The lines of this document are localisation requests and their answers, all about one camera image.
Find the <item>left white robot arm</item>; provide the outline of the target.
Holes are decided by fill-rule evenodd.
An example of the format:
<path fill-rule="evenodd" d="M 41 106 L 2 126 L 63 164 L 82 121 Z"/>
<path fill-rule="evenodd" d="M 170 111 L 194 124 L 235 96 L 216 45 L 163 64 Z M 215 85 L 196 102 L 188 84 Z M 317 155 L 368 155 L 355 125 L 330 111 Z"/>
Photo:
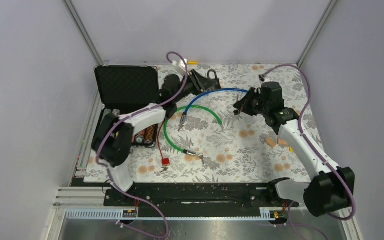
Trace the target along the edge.
<path fill-rule="evenodd" d="M 134 136 L 170 118 L 182 99 L 220 88 L 220 80 L 213 69 L 206 75 L 194 69 L 182 76 L 170 74 L 155 96 L 139 104 L 137 110 L 119 116 L 110 113 L 102 118 L 91 147 L 97 164 L 107 168 L 111 183 L 118 189 L 115 197 L 122 205 L 128 206 L 135 200 L 135 192 L 131 189 L 134 181 L 129 171 Z"/>

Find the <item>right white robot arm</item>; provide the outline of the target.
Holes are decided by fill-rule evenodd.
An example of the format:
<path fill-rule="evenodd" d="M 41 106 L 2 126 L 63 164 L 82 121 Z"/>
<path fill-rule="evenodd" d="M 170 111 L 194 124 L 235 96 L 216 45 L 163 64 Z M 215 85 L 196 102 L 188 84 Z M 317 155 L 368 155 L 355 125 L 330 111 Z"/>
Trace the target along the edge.
<path fill-rule="evenodd" d="M 262 115 L 265 123 L 293 149 L 310 178 L 310 182 L 288 178 L 271 181 L 273 188 L 266 193 L 271 205 L 294 201 L 305 205 L 315 217 L 332 216 L 336 211 L 351 207 L 350 216 L 354 216 L 354 172 L 350 167 L 340 167 L 317 145 L 297 112 L 285 106 L 278 82 L 264 82 L 261 88 L 250 88 L 233 107 L 235 114 Z"/>

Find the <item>blue cable lock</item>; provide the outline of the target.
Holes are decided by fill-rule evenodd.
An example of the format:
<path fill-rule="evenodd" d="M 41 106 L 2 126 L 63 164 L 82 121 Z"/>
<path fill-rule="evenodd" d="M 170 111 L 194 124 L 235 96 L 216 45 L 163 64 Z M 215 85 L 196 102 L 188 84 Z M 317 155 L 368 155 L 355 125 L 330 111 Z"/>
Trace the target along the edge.
<path fill-rule="evenodd" d="M 207 92 L 204 92 L 204 93 L 201 93 L 200 95 L 196 96 L 185 108 L 185 111 L 183 112 L 182 114 L 182 117 L 180 119 L 180 122 L 179 122 L 179 131 L 180 129 L 182 129 L 184 127 L 184 123 L 187 119 L 187 114 L 188 114 L 188 111 L 189 109 L 192 107 L 192 105 L 198 101 L 200 98 L 204 97 L 204 96 L 207 96 L 209 94 L 212 94 L 212 93 L 216 93 L 216 92 L 242 92 L 242 93 L 248 93 L 248 90 L 245 90 L 245 89 L 240 89 L 240 88 L 221 88 L 221 89 L 215 89 L 215 90 L 210 90 L 210 91 L 207 91 Z"/>

